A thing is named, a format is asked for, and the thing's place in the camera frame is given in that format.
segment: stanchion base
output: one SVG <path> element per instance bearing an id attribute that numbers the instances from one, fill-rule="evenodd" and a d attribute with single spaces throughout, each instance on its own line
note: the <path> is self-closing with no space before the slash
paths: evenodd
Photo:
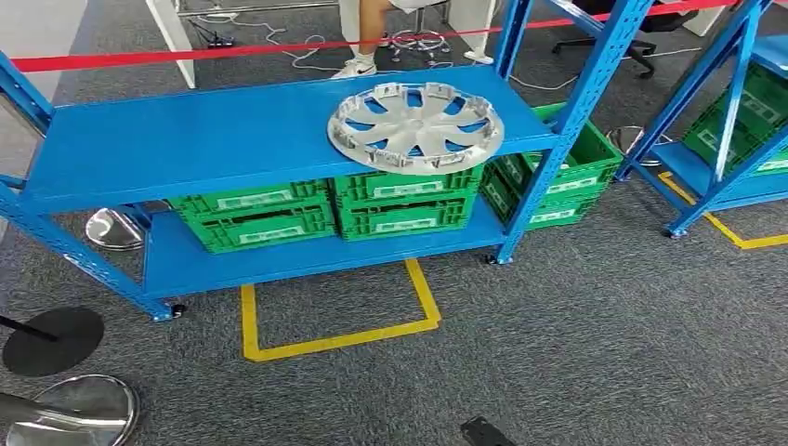
<path id="1" fill-rule="evenodd" d="M 55 342 L 16 331 L 3 348 L 3 364 L 13 374 L 49 376 L 71 369 L 99 346 L 101 316 L 87 308 L 58 308 L 30 319 L 33 328 L 58 337 Z"/>
<path id="2" fill-rule="evenodd" d="M 121 446 L 126 444 L 139 418 L 137 394 L 123 381 L 100 374 L 77 376 L 40 393 L 36 402 L 61 409 L 123 420 L 122 426 L 85 427 L 74 432 L 34 423 L 11 425 L 7 446 Z"/>
<path id="3" fill-rule="evenodd" d="M 623 153 L 627 154 L 632 148 L 635 146 L 637 139 L 640 137 L 640 132 L 643 130 L 643 127 L 638 127 L 636 125 L 626 125 L 624 127 L 618 127 L 612 129 L 608 132 L 605 137 L 613 143 L 614 146 L 618 147 L 618 149 Z M 665 143 L 665 142 L 672 142 L 671 138 L 662 135 L 657 143 Z M 655 160 L 650 157 L 646 157 L 640 161 L 640 165 L 644 167 L 657 167 L 660 163 L 659 160 Z"/>
<path id="4" fill-rule="evenodd" d="M 87 238 L 110 251 L 131 251 L 144 244 L 142 231 L 128 216 L 111 209 L 99 209 L 85 223 Z"/>

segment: floor marking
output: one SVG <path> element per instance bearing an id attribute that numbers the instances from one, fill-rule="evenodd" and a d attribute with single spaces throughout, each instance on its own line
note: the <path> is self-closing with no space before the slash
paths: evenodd
<path id="1" fill-rule="evenodd" d="M 695 204 L 695 199 L 693 199 L 685 190 L 681 189 L 676 182 L 671 179 L 672 174 L 670 172 L 662 172 L 658 177 L 659 179 L 667 185 L 668 188 L 672 189 L 675 193 L 677 193 L 681 198 L 687 201 L 689 204 Z M 742 237 L 739 237 L 736 232 L 733 232 L 731 228 L 726 226 L 719 218 L 712 215 L 710 212 L 706 212 L 703 216 L 714 225 L 720 232 L 722 232 L 726 237 L 728 237 L 733 244 L 739 246 L 741 249 L 756 249 L 756 248 L 765 248 L 767 246 L 778 246 L 781 244 L 788 244 L 788 234 L 783 235 L 775 235 L 771 237 L 762 237 L 759 239 L 750 239 L 744 240 Z"/>
<path id="2" fill-rule="evenodd" d="M 407 322 L 392 327 L 377 328 L 365 332 L 342 334 L 340 336 L 325 337 L 313 341 L 288 344 L 274 348 L 260 349 L 257 338 L 257 303 L 255 296 L 255 286 L 252 284 L 241 287 L 241 333 L 243 338 L 243 356 L 250 361 L 262 362 L 289 358 L 296 355 L 316 353 L 319 351 L 330 350 L 347 346 L 355 346 L 367 342 L 388 339 L 404 335 L 434 330 L 438 328 L 440 322 L 440 312 L 435 298 L 429 290 L 427 279 L 418 260 L 408 258 L 405 260 L 405 267 L 414 284 L 416 295 L 418 295 L 422 310 L 426 318 L 421 321 Z"/>

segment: green plastic crate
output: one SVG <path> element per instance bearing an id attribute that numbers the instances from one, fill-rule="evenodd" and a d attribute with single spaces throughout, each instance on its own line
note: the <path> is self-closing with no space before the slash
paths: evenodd
<path id="1" fill-rule="evenodd" d="M 537 107 L 537 116 L 548 119 L 564 104 Z M 621 161 L 622 154 L 590 121 L 586 122 L 577 142 L 550 187 L 545 199 L 565 202 L 576 197 L 599 195 L 604 191 Z M 517 191 L 524 191 L 542 160 L 542 153 L 521 153 L 500 157 L 495 163 L 504 179 Z"/>
<path id="2" fill-rule="evenodd" d="M 483 165 L 426 177 L 375 172 L 336 177 L 332 186 L 338 207 L 383 206 L 471 196 L 479 192 L 483 173 Z"/>
<path id="3" fill-rule="evenodd" d="M 684 137 L 684 144 L 700 155 L 709 165 L 716 162 L 717 135 L 722 133 L 722 117 L 723 112 L 720 109 L 712 108 L 705 111 Z M 730 141 L 725 173 L 729 173 L 752 156 L 767 139 L 759 138 L 750 131 L 747 125 L 737 120 L 733 126 L 733 136 Z M 788 153 L 788 147 L 772 157 L 772 160 L 779 161 L 786 153 Z"/>
<path id="4" fill-rule="evenodd" d="M 227 253 L 260 246 L 334 235 L 331 205 L 322 203 L 281 209 L 252 216 L 184 221 L 212 253 Z"/>
<path id="5" fill-rule="evenodd" d="M 459 230 L 467 225 L 476 195 L 436 202 L 339 209 L 342 237 L 348 241 Z"/>
<path id="6" fill-rule="evenodd" d="M 717 136 L 722 133 L 723 107 L 728 91 L 711 104 L 695 121 L 684 137 L 684 144 L 713 164 L 716 161 Z M 743 163 L 769 138 L 788 124 L 788 81 L 769 70 L 750 64 L 739 109 L 725 172 Z M 788 147 L 775 155 L 756 175 L 782 173 Z"/>
<path id="7" fill-rule="evenodd" d="M 328 181 L 297 181 L 262 188 L 190 195 L 167 201 L 185 218 L 248 216 L 287 207 L 328 203 Z"/>
<path id="8" fill-rule="evenodd" d="M 502 178 L 500 172 L 490 165 L 481 184 L 481 194 L 502 222 L 508 223 L 520 201 L 515 192 Z M 564 202 L 545 202 L 531 217 L 528 230 L 551 226 L 571 225 L 580 221 L 594 204 L 598 196 L 576 197 Z"/>

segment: white sneaker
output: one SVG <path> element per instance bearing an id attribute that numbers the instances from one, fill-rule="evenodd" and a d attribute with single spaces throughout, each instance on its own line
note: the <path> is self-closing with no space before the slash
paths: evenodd
<path id="1" fill-rule="evenodd" d="M 349 77 L 371 76 L 373 74 L 377 74 L 377 67 L 374 64 L 370 65 L 358 59 L 351 59 L 345 62 L 345 68 L 331 76 L 331 78 L 346 79 Z"/>

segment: shelf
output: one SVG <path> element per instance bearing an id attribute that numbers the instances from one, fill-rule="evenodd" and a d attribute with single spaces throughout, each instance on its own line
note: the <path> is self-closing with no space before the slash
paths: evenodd
<path id="1" fill-rule="evenodd" d="M 758 37 L 752 60 L 788 79 L 788 34 Z"/>
<path id="2" fill-rule="evenodd" d="M 485 97 L 506 123 L 498 155 L 558 140 L 488 66 L 192 92 L 58 108 L 20 198 L 44 214 L 369 172 L 326 126 L 342 99 L 386 82 Z"/>
<path id="3" fill-rule="evenodd" d="M 504 242 L 504 227 L 477 199 L 465 229 L 345 242 L 324 237 L 228 254 L 210 254 L 174 213 L 154 216 L 145 261 L 150 299 L 269 282 Z"/>
<path id="4" fill-rule="evenodd" d="M 654 146 L 651 154 L 662 161 L 684 186 L 696 197 L 708 191 L 712 169 L 706 161 L 682 142 Z M 712 210 L 730 209 L 754 203 L 765 203 L 788 198 L 788 174 L 747 177 L 725 193 Z"/>

